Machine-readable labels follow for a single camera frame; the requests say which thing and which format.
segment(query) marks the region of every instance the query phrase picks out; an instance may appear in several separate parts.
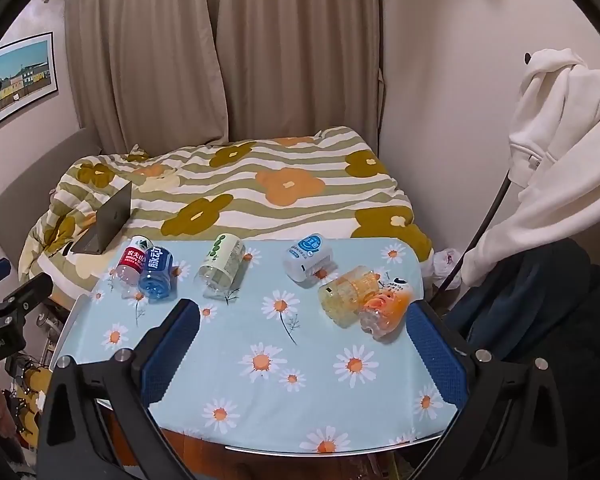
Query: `plastic bottle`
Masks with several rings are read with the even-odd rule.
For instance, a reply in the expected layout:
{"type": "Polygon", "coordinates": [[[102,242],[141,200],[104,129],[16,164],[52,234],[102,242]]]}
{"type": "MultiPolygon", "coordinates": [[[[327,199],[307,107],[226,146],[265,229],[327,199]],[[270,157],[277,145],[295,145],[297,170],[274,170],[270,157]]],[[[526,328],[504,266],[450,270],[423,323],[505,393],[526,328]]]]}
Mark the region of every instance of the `plastic bottle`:
{"type": "Polygon", "coordinates": [[[380,290],[376,274],[359,266],[318,289],[322,308],[334,323],[346,328],[358,320],[358,310],[380,290]]]}
{"type": "Polygon", "coordinates": [[[138,281],[138,289],[150,300],[161,300],[171,293],[173,256],[163,247],[152,247],[146,253],[146,264],[138,281]]]}
{"type": "Polygon", "coordinates": [[[198,270],[198,276],[213,293],[225,293],[234,282],[244,256],[244,243],[228,233],[219,235],[198,270]]]}
{"type": "Polygon", "coordinates": [[[289,247],[282,259],[286,275],[297,283],[308,280],[333,260],[333,249],[322,235],[314,233],[289,247]]]}
{"type": "Polygon", "coordinates": [[[136,292],[140,274],[144,269],[146,252],[153,246],[149,238],[134,236],[123,251],[113,280],[114,287],[120,291],[123,298],[131,298],[136,292]]]}
{"type": "Polygon", "coordinates": [[[382,290],[367,300],[359,310],[362,330],[371,332],[374,339],[393,332],[413,301],[413,294],[411,285],[402,278],[385,283],[382,290]]]}

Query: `blue bottle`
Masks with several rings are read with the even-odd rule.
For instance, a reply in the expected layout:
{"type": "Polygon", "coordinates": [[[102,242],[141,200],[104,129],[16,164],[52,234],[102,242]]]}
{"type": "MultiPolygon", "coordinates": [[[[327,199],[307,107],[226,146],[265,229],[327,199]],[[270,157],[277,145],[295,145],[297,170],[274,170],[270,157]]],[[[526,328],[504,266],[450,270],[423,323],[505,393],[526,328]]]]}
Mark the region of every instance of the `blue bottle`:
{"type": "Polygon", "coordinates": [[[161,300],[171,293],[173,256],[164,247],[152,247],[146,253],[138,288],[150,300],[161,300]]]}

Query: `curtain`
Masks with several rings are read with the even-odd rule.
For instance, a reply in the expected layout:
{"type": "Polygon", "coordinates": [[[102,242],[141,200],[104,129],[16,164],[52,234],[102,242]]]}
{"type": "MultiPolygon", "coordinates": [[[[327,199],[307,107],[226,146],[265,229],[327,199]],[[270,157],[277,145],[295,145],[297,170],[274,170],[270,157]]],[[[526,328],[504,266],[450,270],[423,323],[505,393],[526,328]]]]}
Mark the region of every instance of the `curtain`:
{"type": "Polygon", "coordinates": [[[378,149],[379,0],[66,0],[65,22],[80,125],[109,153],[341,125],[378,149]]]}
{"type": "Polygon", "coordinates": [[[226,141],[226,99],[206,0],[65,0],[80,126],[107,153],[226,141]]]}
{"type": "Polygon", "coordinates": [[[230,140],[349,126],[377,151],[378,0],[219,0],[230,140]]]}

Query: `light blue tablecloth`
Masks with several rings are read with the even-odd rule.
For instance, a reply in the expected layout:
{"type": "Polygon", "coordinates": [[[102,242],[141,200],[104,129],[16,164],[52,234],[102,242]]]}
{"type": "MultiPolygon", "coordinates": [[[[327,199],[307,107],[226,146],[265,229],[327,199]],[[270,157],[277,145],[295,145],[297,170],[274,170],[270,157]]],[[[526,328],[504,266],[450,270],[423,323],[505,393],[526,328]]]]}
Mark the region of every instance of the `light blue tablecloth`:
{"type": "MultiPolygon", "coordinates": [[[[407,279],[422,297],[420,267],[405,244],[329,242],[335,272],[365,265],[383,278],[407,279]]],[[[446,428],[456,409],[442,401],[404,326],[387,342],[374,341],[357,323],[338,327],[320,307],[318,283],[301,286],[286,276],[281,258],[289,242],[246,245],[252,259],[243,262],[240,288],[228,301],[204,298],[194,280],[211,242],[163,243],[180,275],[175,293],[159,303],[123,300],[106,274],[60,353],[78,363],[106,360],[119,348],[133,348],[179,298],[190,298],[201,310],[200,332],[164,399],[151,406],[161,427],[228,446],[292,453],[377,449],[446,428]],[[277,300],[285,302],[282,313],[277,300]]]]}

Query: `framed picture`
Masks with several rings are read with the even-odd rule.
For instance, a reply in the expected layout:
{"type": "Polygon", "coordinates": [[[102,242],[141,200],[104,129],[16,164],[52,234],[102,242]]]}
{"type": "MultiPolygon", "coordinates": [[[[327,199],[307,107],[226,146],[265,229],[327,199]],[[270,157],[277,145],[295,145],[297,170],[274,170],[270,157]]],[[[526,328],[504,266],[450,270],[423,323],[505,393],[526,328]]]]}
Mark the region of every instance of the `framed picture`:
{"type": "Polygon", "coordinates": [[[57,90],[52,32],[0,47],[0,122],[57,90]]]}

